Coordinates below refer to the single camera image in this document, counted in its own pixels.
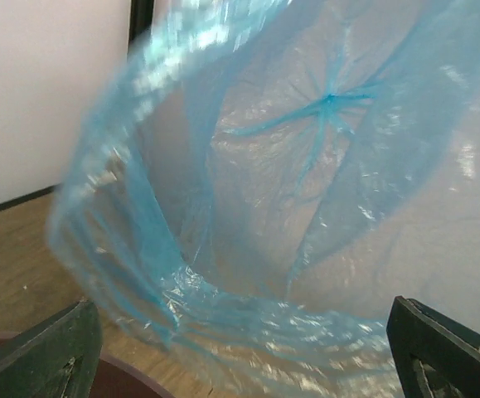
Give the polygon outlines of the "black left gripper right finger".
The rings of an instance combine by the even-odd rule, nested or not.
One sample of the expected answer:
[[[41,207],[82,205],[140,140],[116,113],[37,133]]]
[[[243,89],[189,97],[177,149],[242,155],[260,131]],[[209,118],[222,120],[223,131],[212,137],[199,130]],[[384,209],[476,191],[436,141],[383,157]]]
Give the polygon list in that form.
[[[397,296],[386,327],[405,397],[480,397],[480,334]]]

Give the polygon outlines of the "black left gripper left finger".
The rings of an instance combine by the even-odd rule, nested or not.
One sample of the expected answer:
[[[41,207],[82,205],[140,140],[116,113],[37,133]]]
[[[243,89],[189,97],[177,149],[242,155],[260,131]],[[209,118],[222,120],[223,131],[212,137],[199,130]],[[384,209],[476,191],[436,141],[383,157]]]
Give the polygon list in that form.
[[[101,347],[97,308],[74,303],[0,344],[0,397],[87,397]]]

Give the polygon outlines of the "blue translucent trash bag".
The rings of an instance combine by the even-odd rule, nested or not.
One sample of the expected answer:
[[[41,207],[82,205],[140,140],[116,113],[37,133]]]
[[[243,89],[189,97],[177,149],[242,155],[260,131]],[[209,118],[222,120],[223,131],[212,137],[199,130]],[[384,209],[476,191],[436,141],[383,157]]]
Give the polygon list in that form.
[[[51,251],[244,396],[399,397],[393,298],[480,332],[480,1],[178,1],[85,120]]]

